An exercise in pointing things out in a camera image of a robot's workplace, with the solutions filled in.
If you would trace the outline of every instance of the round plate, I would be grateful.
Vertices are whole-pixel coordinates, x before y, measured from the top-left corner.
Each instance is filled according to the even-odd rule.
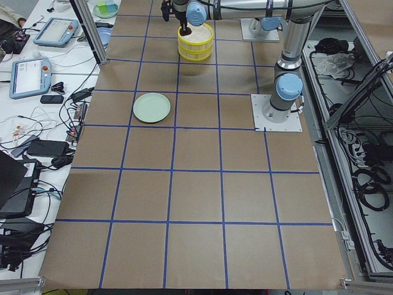
[[[112,29],[111,28],[97,28],[97,32],[103,46],[107,46],[111,40]]]
[[[163,120],[171,110],[169,100],[159,93],[147,93],[139,97],[134,104],[134,115],[146,123]]]
[[[102,14],[102,13],[99,11],[98,6],[96,5],[96,6],[93,7],[93,13],[94,13],[96,16],[98,16],[99,18],[111,18],[111,17],[114,17],[115,15],[117,15],[117,12],[119,11],[118,5],[117,5],[117,4],[115,4],[115,5],[116,5],[116,11],[115,11],[115,12],[108,12],[108,13],[106,13],[106,14]]]

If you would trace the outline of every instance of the metal plate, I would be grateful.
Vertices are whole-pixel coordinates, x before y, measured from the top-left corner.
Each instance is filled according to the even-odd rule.
[[[278,36],[278,32],[276,29],[270,31],[264,36],[256,36],[252,34],[249,30],[250,21],[252,18],[242,18],[241,22],[241,32],[243,34],[244,41],[251,41],[251,42],[270,42],[270,43],[278,43],[280,42],[280,38]]]
[[[283,123],[270,122],[262,114],[263,105],[270,99],[271,95],[266,94],[252,94],[252,113],[254,115],[254,126],[256,131],[268,131],[268,132],[302,132],[302,125],[300,123],[299,114],[297,112],[291,113],[289,118]],[[295,110],[296,105],[291,107],[291,110]]]

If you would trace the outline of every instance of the light green plate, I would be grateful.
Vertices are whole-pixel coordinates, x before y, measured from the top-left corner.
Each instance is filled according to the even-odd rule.
[[[134,104],[134,115],[146,123],[163,120],[171,110],[171,103],[162,94],[147,93],[139,97]]]
[[[108,13],[106,13],[106,14],[102,14],[102,13],[99,11],[98,6],[96,5],[96,6],[93,7],[93,13],[94,13],[96,16],[98,16],[99,18],[111,18],[111,17],[114,17],[115,15],[117,15],[117,12],[119,11],[118,5],[117,5],[117,4],[115,4],[115,5],[116,5],[116,12],[108,12]]]

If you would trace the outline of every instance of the yellow basket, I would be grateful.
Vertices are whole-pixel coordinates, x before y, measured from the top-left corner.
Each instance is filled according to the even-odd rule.
[[[189,24],[192,33],[181,36],[177,31],[178,51],[181,57],[190,61],[202,61],[210,57],[213,48],[214,32],[211,26],[204,23],[201,26]]]

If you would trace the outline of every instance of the person's hand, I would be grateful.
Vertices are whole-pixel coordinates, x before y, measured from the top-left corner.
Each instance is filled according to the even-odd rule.
[[[19,21],[19,26],[22,28],[25,25],[26,21],[25,20],[20,20]]]

